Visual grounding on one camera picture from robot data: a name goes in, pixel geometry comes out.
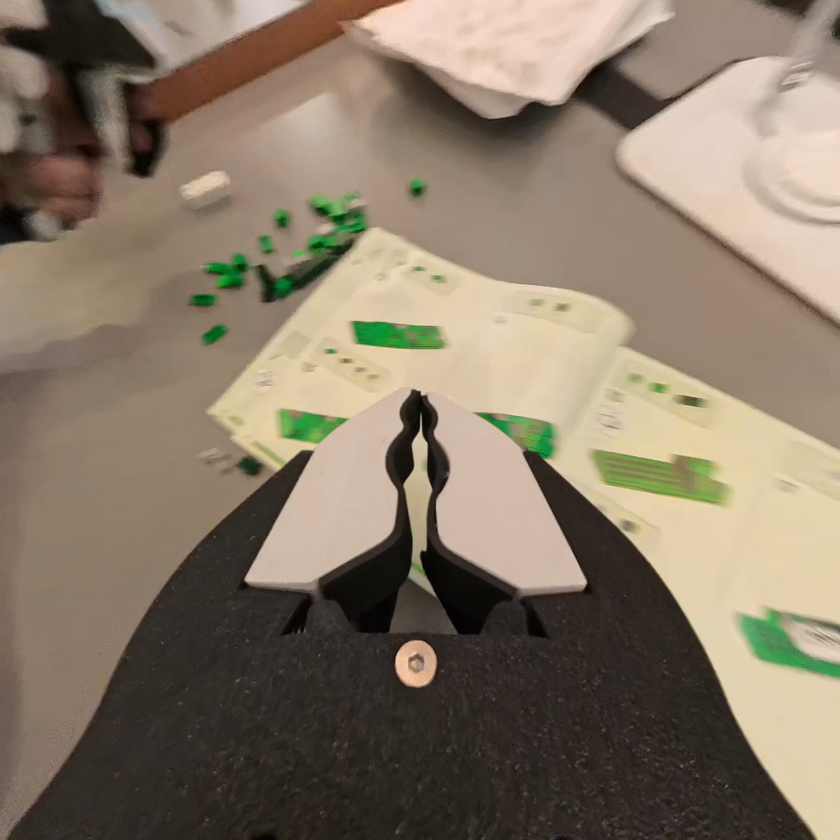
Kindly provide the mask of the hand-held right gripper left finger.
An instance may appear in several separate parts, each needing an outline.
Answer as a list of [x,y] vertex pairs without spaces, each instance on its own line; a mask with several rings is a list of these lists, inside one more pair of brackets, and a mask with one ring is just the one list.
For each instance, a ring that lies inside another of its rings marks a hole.
[[293,482],[245,586],[336,602],[384,632],[412,566],[405,484],[420,426],[421,394],[403,387],[288,463],[277,477]]

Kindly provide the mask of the brown wooden board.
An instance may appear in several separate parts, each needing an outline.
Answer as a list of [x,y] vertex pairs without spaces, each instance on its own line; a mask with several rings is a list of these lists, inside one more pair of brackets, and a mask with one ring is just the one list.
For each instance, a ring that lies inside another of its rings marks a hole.
[[226,40],[153,82],[156,115],[172,123],[327,45],[343,25],[394,1],[314,1]]

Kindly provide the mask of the pile of small green bricks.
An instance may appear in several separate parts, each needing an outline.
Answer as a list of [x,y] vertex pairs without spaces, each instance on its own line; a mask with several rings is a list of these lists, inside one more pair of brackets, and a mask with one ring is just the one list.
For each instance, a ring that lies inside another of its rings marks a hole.
[[[213,260],[202,266],[203,272],[215,279],[216,289],[239,289],[250,273],[257,280],[260,302],[285,300],[324,276],[369,229],[366,202],[357,193],[334,200],[317,193],[310,196],[308,205],[322,225],[308,238],[304,249],[290,255],[281,273],[273,272],[265,262],[253,262],[244,253],[234,253],[227,261]],[[257,241],[260,257],[277,253],[271,236],[261,235]],[[217,297],[215,292],[196,293],[188,298],[188,305],[213,308]],[[228,332],[225,324],[216,323],[201,335],[201,345],[213,346]]]

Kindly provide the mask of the white paper bag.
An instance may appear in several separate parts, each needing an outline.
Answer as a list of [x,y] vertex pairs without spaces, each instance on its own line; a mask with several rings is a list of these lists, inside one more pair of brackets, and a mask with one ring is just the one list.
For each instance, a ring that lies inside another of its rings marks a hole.
[[405,1],[343,29],[495,120],[566,103],[594,68],[674,14],[667,1]]

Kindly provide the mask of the light grey brick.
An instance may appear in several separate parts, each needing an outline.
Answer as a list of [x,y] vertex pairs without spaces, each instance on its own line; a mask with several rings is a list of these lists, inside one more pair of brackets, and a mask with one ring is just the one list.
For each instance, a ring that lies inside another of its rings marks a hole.
[[178,188],[184,205],[195,212],[225,202],[230,191],[231,181],[225,171],[210,171]]

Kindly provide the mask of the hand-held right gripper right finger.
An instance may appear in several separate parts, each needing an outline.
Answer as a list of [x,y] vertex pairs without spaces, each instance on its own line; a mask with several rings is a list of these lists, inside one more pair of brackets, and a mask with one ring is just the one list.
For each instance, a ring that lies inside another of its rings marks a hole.
[[485,418],[422,398],[431,496],[422,565],[458,634],[479,634],[499,604],[577,595],[587,580],[531,462]]

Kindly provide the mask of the white stand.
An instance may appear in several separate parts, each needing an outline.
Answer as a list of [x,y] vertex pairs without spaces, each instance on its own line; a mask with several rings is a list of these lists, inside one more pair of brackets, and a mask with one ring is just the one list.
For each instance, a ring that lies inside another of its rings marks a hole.
[[839,82],[820,70],[838,2],[784,56],[734,62],[632,130],[616,162],[647,192],[839,323]]

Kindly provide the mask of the building instruction booklet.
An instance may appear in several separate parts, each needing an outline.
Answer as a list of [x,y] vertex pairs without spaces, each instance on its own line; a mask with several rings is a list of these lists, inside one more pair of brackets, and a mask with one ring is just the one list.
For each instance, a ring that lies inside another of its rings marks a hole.
[[406,386],[547,459],[656,569],[766,769],[838,838],[838,450],[628,349],[633,330],[374,228],[206,412],[276,471]]

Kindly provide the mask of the person's left hand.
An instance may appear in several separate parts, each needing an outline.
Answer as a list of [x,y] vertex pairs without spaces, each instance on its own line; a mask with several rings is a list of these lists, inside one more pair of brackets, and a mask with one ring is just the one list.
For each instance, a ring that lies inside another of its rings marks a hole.
[[83,155],[27,154],[18,158],[17,187],[38,210],[77,224],[98,215],[102,171],[99,161]]

